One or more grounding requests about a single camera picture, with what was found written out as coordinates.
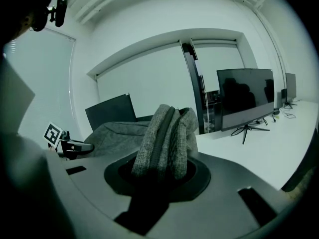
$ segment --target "cable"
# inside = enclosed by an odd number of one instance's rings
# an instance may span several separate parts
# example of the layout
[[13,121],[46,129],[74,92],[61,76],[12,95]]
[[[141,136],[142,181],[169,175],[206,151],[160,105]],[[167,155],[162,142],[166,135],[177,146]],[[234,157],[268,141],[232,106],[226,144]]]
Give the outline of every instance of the cable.
[[285,106],[284,106],[284,109],[292,110],[292,108],[293,108],[293,107],[292,107],[291,105],[285,105]]
[[263,118],[263,121],[266,125],[268,125],[268,122],[265,120],[265,118]]
[[244,128],[243,127],[238,127],[230,136],[235,136],[235,135],[238,135],[238,134],[240,134],[242,131],[244,131]]
[[254,123],[249,123],[249,125],[260,125],[260,122],[256,120]]
[[288,112],[285,111],[285,110],[282,110],[282,109],[281,109],[281,111],[283,112],[283,114],[284,114],[284,116],[285,116],[286,118],[289,118],[289,119],[296,119],[296,118],[297,118],[294,114],[288,113]]

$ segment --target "black door frame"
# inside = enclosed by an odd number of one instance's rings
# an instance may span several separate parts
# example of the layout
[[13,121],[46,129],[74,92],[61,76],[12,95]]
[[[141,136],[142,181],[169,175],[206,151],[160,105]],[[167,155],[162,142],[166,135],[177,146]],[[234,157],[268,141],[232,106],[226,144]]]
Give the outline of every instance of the black door frame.
[[197,67],[195,64],[195,60],[197,60],[197,56],[193,47],[190,44],[182,43],[182,49],[183,49],[185,60],[188,66],[190,79],[193,85],[197,118],[198,118],[199,134],[204,134],[205,126],[204,126],[204,115],[203,115],[202,99],[201,99],[201,87],[200,87],[201,85],[199,81]]

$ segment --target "gray knit fabric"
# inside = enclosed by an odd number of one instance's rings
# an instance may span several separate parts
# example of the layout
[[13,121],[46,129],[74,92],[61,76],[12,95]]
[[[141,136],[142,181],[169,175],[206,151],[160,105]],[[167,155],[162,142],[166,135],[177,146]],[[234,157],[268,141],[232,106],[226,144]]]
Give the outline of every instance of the gray knit fabric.
[[93,144],[94,151],[87,155],[78,155],[77,159],[137,151],[149,124],[150,121],[105,123],[84,141]]
[[[132,175],[136,178],[147,175],[157,132],[168,109],[168,105],[160,105],[152,118],[132,168]],[[175,110],[160,153],[157,166],[158,182],[164,181],[168,165],[170,166],[169,169],[171,174],[176,180],[182,179],[186,175],[187,149],[197,149],[196,138],[194,135],[194,131],[197,127],[197,117],[193,109],[187,109],[182,116],[178,110]],[[170,145],[172,142],[171,133],[173,128],[176,144],[174,145],[175,148],[171,148],[173,153],[170,153]]]
[[168,157],[168,168],[175,180],[182,179],[187,172],[187,149],[197,150],[194,131],[198,120],[192,108],[175,123],[176,136],[171,137]]
[[157,131],[160,128],[160,125],[163,122],[169,107],[170,106],[168,105],[160,105],[151,120],[132,168],[132,175],[136,178],[143,177],[147,174]]

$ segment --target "small black device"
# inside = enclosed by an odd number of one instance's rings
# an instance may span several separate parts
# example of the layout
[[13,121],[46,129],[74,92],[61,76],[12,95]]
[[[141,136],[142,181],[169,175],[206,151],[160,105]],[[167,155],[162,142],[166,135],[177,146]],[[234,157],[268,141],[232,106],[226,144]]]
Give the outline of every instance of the small black device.
[[273,115],[278,115],[280,113],[280,110],[278,108],[274,108]]
[[214,104],[215,131],[221,130],[221,103]]
[[49,14],[51,14],[50,21],[54,22],[57,27],[64,23],[65,13],[68,6],[68,0],[57,0],[56,7],[43,7],[39,8],[34,13],[34,22],[32,28],[34,31],[39,32],[45,28]]
[[285,106],[287,102],[287,89],[281,90],[281,105]]
[[70,132],[63,131],[60,137],[62,151],[65,157],[76,159],[77,155],[85,155],[94,150],[94,145],[71,140]]
[[237,128],[247,130],[268,129],[249,126],[274,112],[274,76],[267,69],[228,69],[217,71],[221,96],[222,131]]
[[289,106],[291,109],[292,106],[296,106],[292,101],[297,97],[297,85],[296,85],[296,75],[286,73],[286,83],[287,83],[287,95],[285,106]]

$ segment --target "white wall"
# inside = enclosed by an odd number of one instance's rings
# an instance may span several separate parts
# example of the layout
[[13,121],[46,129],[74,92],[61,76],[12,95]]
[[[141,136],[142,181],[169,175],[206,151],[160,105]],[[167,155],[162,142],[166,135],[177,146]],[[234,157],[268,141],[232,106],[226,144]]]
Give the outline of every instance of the white wall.
[[217,70],[244,68],[234,44],[195,44],[206,92],[219,90]]
[[261,9],[277,34],[288,67],[296,74],[297,98],[319,103],[319,62],[303,23],[285,0],[265,0]]
[[269,54],[273,45],[267,47],[269,43],[264,41],[271,42],[268,34],[257,31],[261,26],[250,20],[247,13],[259,21],[248,8],[245,11],[230,0],[145,0],[130,4],[115,10],[96,25],[92,35],[94,65],[152,36],[180,29],[219,28],[244,33],[259,68],[281,70]]
[[6,58],[35,94],[18,133],[47,148],[47,142],[42,137],[51,121],[70,131],[75,139],[81,138],[69,97],[69,68],[74,39],[44,29],[39,33],[27,31],[15,42],[14,49],[10,49],[10,44],[6,46]]
[[100,101],[130,93],[136,117],[153,115],[161,104],[183,109],[196,103],[179,43],[139,54],[98,78]]
[[71,95],[83,138],[92,132],[85,109],[99,102],[97,84],[86,73],[118,51],[168,32],[194,28],[242,32],[258,68],[273,69],[276,91],[283,88],[278,58],[267,32],[250,9],[231,0],[119,0],[102,11],[100,17],[95,28],[82,26],[68,10],[61,28],[47,25],[76,39]]
[[245,68],[258,68],[254,53],[243,34],[237,38],[237,49]]
[[[56,0],[52,0],[51,5],[55,4]],[[97,83],[86,74],[92,68],[91,34],[93,26],[91,24],[80,25],[73,19],[72,11],[68,9],[61,27],[56,27],[54,23],[49,21],[46,27],[75,39],[71,62],[70,90],[73,112],[82,135],[80,140],[84,140],[92,132],[85,109],[99,103]]]

